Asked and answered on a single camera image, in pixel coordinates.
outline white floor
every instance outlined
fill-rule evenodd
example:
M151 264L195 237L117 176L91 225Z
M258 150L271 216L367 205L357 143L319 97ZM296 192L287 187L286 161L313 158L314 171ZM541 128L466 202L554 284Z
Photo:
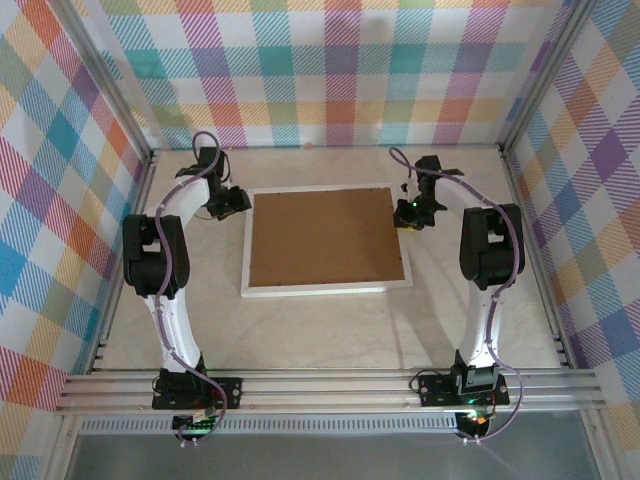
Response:
M493 200L509 202L492 148L404 149L412 162L438 154ZM406 170L384 148L229 151L242 188L393 182ZM163 153L149 204L166 193L190 152ZM460 273L461 222L439 212L436 227L407 237L414 287L387 293L240 298L244 214L223 222L194 218L186 229L191 260L187 303L209 368L449 367L464 332L467 281ZM530 266L505 293L500 356L517 367L558 367ZM125 285L102 367L159 368L158 336L133 288Z

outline vent grille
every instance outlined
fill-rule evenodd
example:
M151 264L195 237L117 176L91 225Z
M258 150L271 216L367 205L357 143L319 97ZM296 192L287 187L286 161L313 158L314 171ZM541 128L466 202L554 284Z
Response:
M84 435L170 434L170 416L86 417ZM456 428L453 413L387 415L242 415L227 417L218 433L374 434L449 432Z

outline colorful checkered backdrop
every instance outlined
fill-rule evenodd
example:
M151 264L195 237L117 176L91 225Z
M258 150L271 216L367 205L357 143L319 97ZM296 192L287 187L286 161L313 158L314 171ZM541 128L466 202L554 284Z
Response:
M600 0L517 148L581 367L640 472L640 0Z
M74 3L150 142L188 148L494 143L562 0Z
M142 162L44 0L0 6L0 479L36 478Z

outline aluminum rail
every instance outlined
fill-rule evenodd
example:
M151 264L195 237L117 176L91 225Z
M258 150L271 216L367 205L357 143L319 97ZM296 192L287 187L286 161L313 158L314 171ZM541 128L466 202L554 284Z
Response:
M234 414L356 414L468 411L468 407L420 406L408 387L418 370L312 369L209 371L212 377L243 378L240 408ZM604 397L591 370L523 369L524 411L602 408ZM70 376L58 403L62 415L164 414L152 410L156 372L98 372ZM505 375L513 409L518 380Z

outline framed cork board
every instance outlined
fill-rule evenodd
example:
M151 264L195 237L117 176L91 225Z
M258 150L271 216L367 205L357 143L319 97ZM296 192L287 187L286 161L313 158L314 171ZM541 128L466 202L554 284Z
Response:
M393 228L391 185L249 190L243 297L383 292L411 287Z

